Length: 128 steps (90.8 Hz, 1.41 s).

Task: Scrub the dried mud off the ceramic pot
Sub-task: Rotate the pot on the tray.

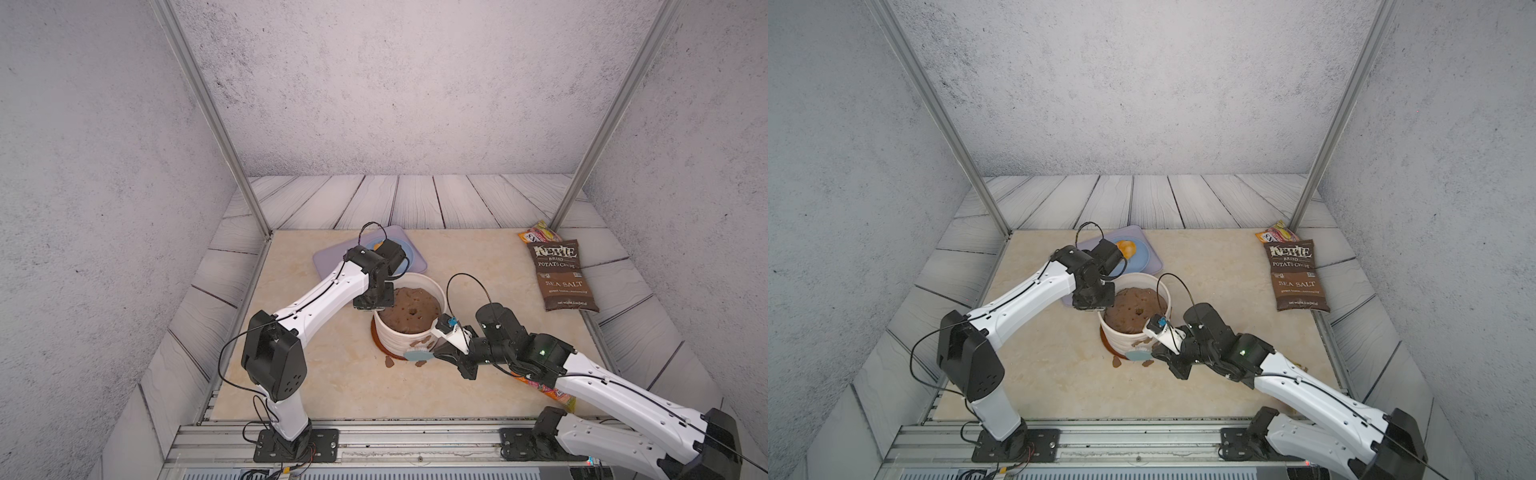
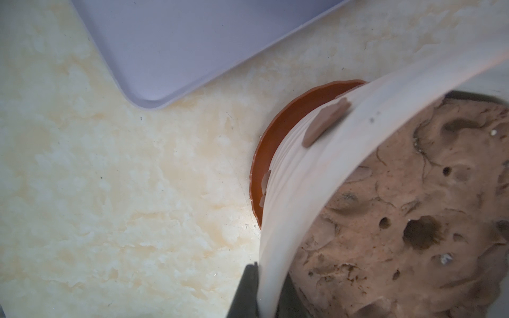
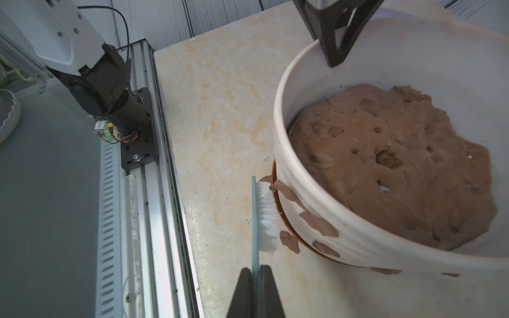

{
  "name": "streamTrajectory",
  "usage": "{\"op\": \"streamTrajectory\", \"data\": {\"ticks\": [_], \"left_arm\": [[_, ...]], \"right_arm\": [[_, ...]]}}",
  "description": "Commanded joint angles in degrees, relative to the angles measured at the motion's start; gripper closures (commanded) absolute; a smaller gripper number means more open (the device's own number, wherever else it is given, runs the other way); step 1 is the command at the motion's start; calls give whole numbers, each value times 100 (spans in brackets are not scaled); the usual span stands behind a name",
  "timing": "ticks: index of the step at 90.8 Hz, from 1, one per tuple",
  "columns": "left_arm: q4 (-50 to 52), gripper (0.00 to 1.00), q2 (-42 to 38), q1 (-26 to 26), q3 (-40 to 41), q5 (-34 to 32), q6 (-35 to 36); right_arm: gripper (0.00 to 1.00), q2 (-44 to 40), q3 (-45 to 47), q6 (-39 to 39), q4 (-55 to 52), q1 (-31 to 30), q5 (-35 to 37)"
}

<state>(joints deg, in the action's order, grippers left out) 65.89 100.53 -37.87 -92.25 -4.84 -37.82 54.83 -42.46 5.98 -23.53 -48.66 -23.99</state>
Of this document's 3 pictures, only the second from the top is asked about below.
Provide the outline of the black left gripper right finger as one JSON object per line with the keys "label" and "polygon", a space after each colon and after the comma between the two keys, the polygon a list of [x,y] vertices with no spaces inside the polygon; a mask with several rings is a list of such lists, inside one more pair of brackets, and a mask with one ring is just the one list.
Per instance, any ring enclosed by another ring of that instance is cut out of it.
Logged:
{"label": "black left gripper right finger", "polygon": [[294,283],[287,274],[278,302],[277,318],[308,318],[309,314],[298,292],[294,287]]}

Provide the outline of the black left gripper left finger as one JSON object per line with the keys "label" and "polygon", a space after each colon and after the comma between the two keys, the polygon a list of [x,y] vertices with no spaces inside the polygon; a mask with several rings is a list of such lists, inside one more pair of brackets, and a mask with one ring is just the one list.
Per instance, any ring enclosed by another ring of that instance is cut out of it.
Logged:
{"label": "black left gripper left finger", "polygon": [[257,308],[258,264],[248,264],[226,318],[258,318]]}

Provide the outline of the white ceramic pot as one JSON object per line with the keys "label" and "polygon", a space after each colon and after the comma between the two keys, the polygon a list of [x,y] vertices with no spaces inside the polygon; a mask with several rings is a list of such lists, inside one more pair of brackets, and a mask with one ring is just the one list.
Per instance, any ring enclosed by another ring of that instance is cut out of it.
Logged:
{"label": "white ceramic pot", "polygon": [[508,59],[508,29],[437,53],[346,94],[350,108],[311,147],[318,110],[287,134],[270,163],[258,261],[258,314],[274,317],[302,239],[336,189],[403,124],[457,86]]}

